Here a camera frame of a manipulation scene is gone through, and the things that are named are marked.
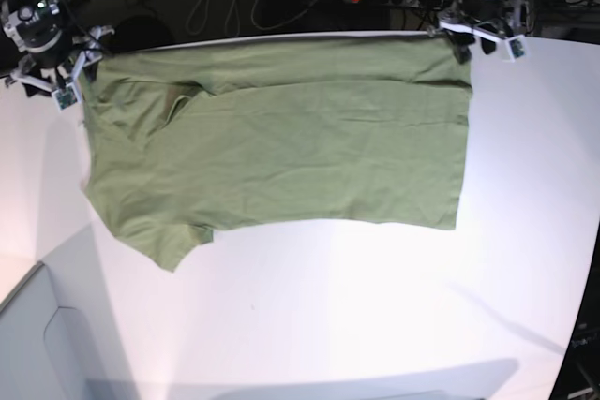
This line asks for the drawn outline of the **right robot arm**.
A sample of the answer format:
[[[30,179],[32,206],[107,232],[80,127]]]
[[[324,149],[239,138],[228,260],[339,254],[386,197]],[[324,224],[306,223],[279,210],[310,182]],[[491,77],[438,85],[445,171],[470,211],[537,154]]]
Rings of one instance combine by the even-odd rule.
[[[6,86],[23,86],[27,96],[51,98],[64,110],[83,102],[79,78],[92,81],[109,54],[102,39],[109,25],[83,28],[76,9],[86,0],[2,0],[1,29],[22,55]]]

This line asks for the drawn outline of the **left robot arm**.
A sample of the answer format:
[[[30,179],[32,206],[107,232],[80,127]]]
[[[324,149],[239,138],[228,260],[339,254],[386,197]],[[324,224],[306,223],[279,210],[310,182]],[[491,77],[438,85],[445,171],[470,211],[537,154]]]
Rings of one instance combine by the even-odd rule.
[[[528,53],[525,37],[549,27],[597,29],[599,0],[449,0],[428,32],[446,37],[465,65],[475,43],[486,55],[503,50],[510,62],[521,59]]]

